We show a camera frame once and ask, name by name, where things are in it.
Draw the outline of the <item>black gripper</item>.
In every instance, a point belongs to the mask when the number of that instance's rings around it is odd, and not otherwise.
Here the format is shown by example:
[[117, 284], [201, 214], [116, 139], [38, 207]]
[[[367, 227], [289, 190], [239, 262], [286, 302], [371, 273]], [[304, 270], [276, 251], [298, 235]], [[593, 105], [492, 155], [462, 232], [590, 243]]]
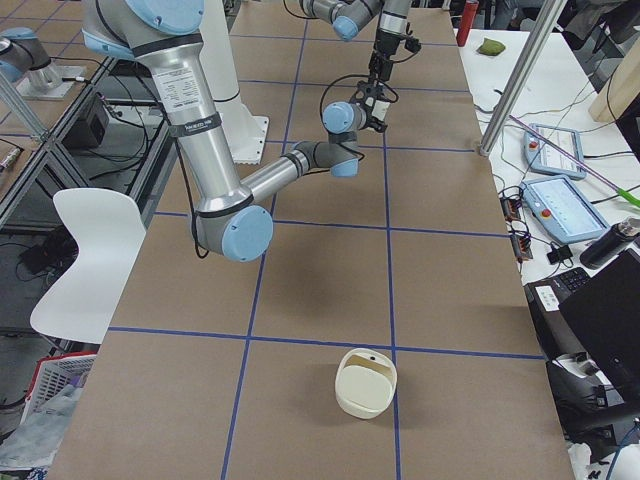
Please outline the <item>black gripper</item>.
[[371, 58], [369, 60], [369, 80], [386, 82], [390, 79], [393, 70], [392, 57], [397, 53], [398, 43], [375, 42]]
[[386, 116], [384, 119], [377, 118], [373, 113], [374, 107], [375, 104], [369, 109], [367, 113], [366, 127], [374, 130], [375, 132], [385, 132], [387, 129], [387, 124], [385, 121]]

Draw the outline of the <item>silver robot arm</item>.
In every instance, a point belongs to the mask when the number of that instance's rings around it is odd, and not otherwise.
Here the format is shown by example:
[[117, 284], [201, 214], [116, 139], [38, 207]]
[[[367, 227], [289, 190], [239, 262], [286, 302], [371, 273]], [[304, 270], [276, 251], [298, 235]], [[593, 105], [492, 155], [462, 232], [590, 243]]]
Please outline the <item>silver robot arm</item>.
[[289, 9], [292, 16], [304, 20], [321, 20], [330, 24], [343, 41], [353, 40], [372, 20], [377, 21], [376, 34], [369, 61], [370, 83], [386, 83], [396, 63], [411, 59], [421, 50], [420, 41], [412, 35], [408, 21], [411, 1], [401, 0], [300, 0], [301, 14]]
[[398, 96], [389, 86], [406, 24], [405, 1], [304, 1], [302, 20], [329, 23], [345, 41], [376, 27], [369, 70], [347, 100], [321, 103], [323, 142], [302, 141], [278, 160], [240, 177], [235, 154], [258, 141], [258, 123], [240, 98], [224, 6], [219, 1], [87, 1], [88, 49], [134, 61], [151, 74], [187, 186], [191, 234], [198, 254], [246, 262], [260, 257], [273, 236], [262, 203], [301, 177], [328, 171], [356, 175], [362, 160], [357, 134], [383, 132]]

